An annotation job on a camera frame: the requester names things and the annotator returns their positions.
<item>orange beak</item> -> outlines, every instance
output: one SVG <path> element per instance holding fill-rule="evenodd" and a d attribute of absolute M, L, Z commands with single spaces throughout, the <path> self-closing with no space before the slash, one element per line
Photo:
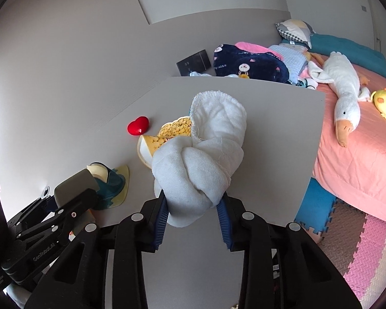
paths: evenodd
<path fill-rule="evenodd" d="M 336 121 L 336 139 L 341 147 L 347 147 L 347 137 L 353 131 L 353 124 L 346 119 Z"/>

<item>gray tabletop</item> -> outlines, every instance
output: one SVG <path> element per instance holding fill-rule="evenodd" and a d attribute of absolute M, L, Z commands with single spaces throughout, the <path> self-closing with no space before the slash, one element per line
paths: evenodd
<path fill-rule="evenodd" d="M 97 212 L 100 225 L 120 222 L 154 197 L 153 176 L 138 159 L 137 138 L 127 134 L 126 125 L 148 116 L 148 134 L 155 135 L 164 123 L 188 115 L 194 95 L 204 90 L 230 94 L 248 114 L 244 159 L 232 177 L 229 195 L 240 198 L 247 210 L 267 222 L 286 225 L 294 220 L 316 159 L 324 94 L 259 80 L 172 77 L 77 150 L 86 161 L 86 155 L 99 148 L 100 161 L 112 167 L 125 163 L 130 169 L 125 202 Z M 214 209 L 186 228 L 168 225 L 163 244 L 155 254 L 143 254 L 143 264 L 150 309 L 228 309 L 238 301 L 243 254 L 227 250 Z"/>

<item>chick plush toy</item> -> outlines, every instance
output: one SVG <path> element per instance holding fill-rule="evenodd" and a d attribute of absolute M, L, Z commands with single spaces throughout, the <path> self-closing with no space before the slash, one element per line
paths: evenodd
<path fill-rule="evenodd" d="M 386 88 L 373 92 L 371 94 L 370 101 L 375 103 L 375 106 L 380 111 L 380 114 L 386 118 Z"/>

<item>red heart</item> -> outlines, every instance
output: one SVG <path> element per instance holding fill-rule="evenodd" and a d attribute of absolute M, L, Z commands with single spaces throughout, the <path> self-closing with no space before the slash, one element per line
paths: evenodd
<path fill-rule="evenodd" d="M 148 129 L 148 118 L 140 116 L 135 121 L 130 122 L 127 126 L 127 131 L 133 136 L 143 135 Z"/>

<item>wall socket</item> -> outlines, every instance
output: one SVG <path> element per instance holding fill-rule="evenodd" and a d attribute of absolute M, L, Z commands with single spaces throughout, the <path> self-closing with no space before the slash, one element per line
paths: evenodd
<path fill-rule="evenodd" d="M 191 72 L 202 73 L 211 67 L 206 50 L 179 61 L 177 64 L 181 76 L 189 76 Z"/>

